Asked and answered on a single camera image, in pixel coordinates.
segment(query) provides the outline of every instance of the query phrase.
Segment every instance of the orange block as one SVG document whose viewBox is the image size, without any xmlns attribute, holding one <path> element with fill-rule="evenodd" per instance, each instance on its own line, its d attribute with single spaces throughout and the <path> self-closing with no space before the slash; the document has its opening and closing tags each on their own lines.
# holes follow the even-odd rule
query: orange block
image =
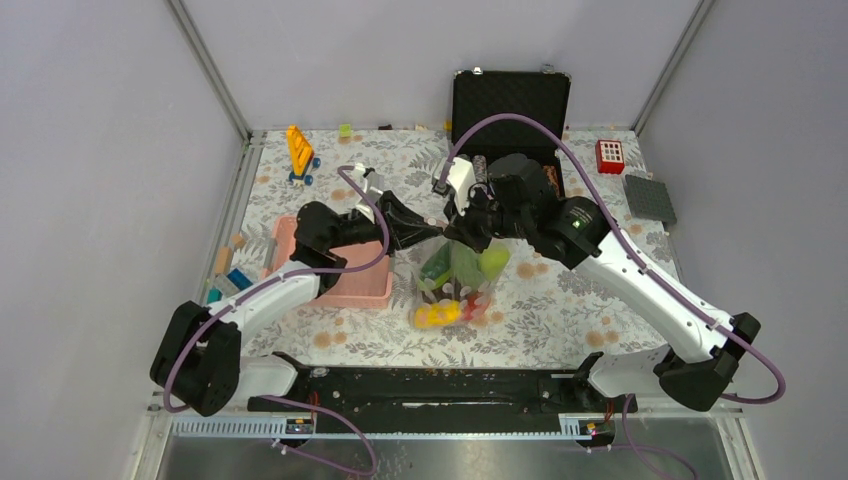
<svg viewBox="0 0 848 480">
<path fill-rule="evenodd" d="M 221 247 L 218 250 L 218 256 L 215 257 L 215 269 L 213 275 L 226 275 L 230 271 L 230 264 L 233 262 L 233 249 L 230 247 Z"/>
<path fill-rule="evenodd" d="M 233 244 L 233 248 L 238 250 L 247 244 L 247 240 L 240 233 L 237 233 L 230 237 L 230 243 Z"/>
<path fill-rule="evenodd" d="M 312 145 L 303 136 L 303 133 L 297 128 L 297 125 L 291 125 L 286 130 L 286 140 L 289 143 L 289 153 L 292 157 L 292 171 L 297 176 L 301 176 L 306 171 L 306 166 L 315 155 Z"/>
</svg>

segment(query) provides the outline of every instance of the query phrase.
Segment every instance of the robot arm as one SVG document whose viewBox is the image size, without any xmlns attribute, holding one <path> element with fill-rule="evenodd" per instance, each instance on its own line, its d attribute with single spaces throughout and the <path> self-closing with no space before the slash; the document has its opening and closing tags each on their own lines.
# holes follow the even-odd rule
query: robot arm
<svg viewBox="0 0 848 480">
<path fill-rule="evenodd" d="M 442 234 L 441 227 L 427 224 L 391 191 L 383 191 L 373 169 L 357 165 L 353 171 L 359 183 L 364 182 L 362 190 L 385 224 L 378 225 L 364 199 L 341 215 L 320 202 L 301 207 L 295 250 L 281 268 L 230 298 L 206 307 L 186 302 L 174 311 L 150 368 L 155 383 L 166 387 L 172 370 L 181 363 L 171 393 L 204 416 L 234 399 L 284 395 L 293 381 L 290 364 L 275 356 L 240 358 L 240 353 L 261 330 L 338 282 L 347 261 L 331 249 L 383 241 L 384 227 L 389 255 Z"/>
<path fill-rule="evenodd" d="M 732 316 L 681 285 L 621 231 L 645 262 L 639 268 L 622 247 L 598 205 L 584 197 L 557 198 L 537 162 L 513 154 L 488 167 L 488 184 L 475 183 L 470 162 L 455 158 L 447 175 L 450 197 L 445 236 L 481 251 L 491 238 L 523 238 L 544 257 L 611 290 L 654 327 L 668 345 L 625 355 L 593 354 L 581 367 L 586 380 L 613 398 L 626 393 L 665 392 L 694 410 L 709 410 L 730 383 L 744 350 L 717 326 L 750 342 L 759 322 L 747 313 Z M 661 288 L 648 270 L 716 323 L 709 326 Z"/>
</svg>

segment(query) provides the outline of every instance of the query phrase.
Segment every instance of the red object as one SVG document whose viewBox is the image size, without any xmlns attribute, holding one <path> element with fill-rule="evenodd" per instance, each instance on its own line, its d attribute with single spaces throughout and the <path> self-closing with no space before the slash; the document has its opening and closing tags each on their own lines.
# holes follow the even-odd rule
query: red object
<svg viewBox="0 0 848 480">
<path fill-rule="evenodd" d="M 624 149 L 618 140 L 598 140 L 595 145 L 598 173 L 620 174 L 624 171 Z"/>
<path fill-rule="evenodd" d="M 492 297 L 477 292 L 469 295 L 467 301 L 468 304 L 462 312 L 462 320 L 466 322 L 483 316 L 483 314 L 486 313 L 486 310 L 488 310 L 489 305 L 492 303 Z"/>
</svg>

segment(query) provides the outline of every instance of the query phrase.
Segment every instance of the red box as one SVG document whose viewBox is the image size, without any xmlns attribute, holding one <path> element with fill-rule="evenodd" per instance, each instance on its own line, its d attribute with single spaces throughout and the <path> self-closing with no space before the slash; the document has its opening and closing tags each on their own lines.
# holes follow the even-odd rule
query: red box
<svg viewBox="0 0 848 480">
<path fill-rule="evenodd" d="M 624 148 L 618 140 L 598 140 L 595 155 L 598 173 L 620 174 L 624 171 Z"/>
</svg>

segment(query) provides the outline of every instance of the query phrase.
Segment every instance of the metal floor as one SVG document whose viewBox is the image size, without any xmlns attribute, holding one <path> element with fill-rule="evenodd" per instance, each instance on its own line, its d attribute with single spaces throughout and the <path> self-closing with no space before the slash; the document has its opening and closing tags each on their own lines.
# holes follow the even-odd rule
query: metal floor
<svg viewBox="0 0 848 480">
<path fill-rule="evenodd" d="M 730 479 L 730 466 L 715 424 L 707 418 L 629 420 L 634 440 L 671 449 L 689 460 L 701 478 Z M 616 444 L 623 444 L 620 423 Z M 629 450 L 591 455 L 574 442 L 551 440 L 377 440 L 380 469 L 372 478 L 403 480 L 598 480 L 655 479 Z M 335 462 L 367 469 L 358 440 L 312 440 L 301 447 Z M 677 478 L 691 474 L 668 457 L 646 454 Z M 257 439 L 171 436 L 158 480 L 354 478 L 295 455 L 282 456 Z"/>
</svg>

